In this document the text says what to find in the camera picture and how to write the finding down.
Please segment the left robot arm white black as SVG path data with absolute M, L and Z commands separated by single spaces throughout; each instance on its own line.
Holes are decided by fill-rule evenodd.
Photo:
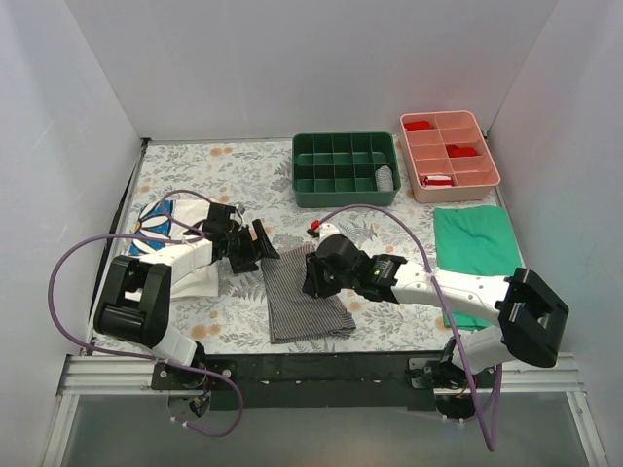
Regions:
M 239 211 L 210 201 L 163 201 L 147 205 L 126 255 L 114 258 L 93 319 L 101 335 L 126 341 L 174 363 L 173 376 L 188 389 L 206 380 L 204 352 L 169 320 L 173 292 L 218 292 L 209 276 L 226 259 L 233 273 L 258 270 L 276 259 L 259 219 L 246 223 Z

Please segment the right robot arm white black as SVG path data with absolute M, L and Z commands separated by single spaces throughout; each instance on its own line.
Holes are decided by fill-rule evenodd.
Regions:
M 459 388 L 512 360 L 545 369 L 556 365 L 569 310 L 534 271 L 517 268 L 510 276 L 428 272 L 400 256 L 370 256 L 330 223 L 316 222 L 308 233 L 317 245 L 306 256 L 303 291 L 314 299 L 351 290 L 370 302 L 447 305 L 488 322 L 464 338 L 450 338 L 441 357 L 412 370 L 414 377 L 434 387 Z

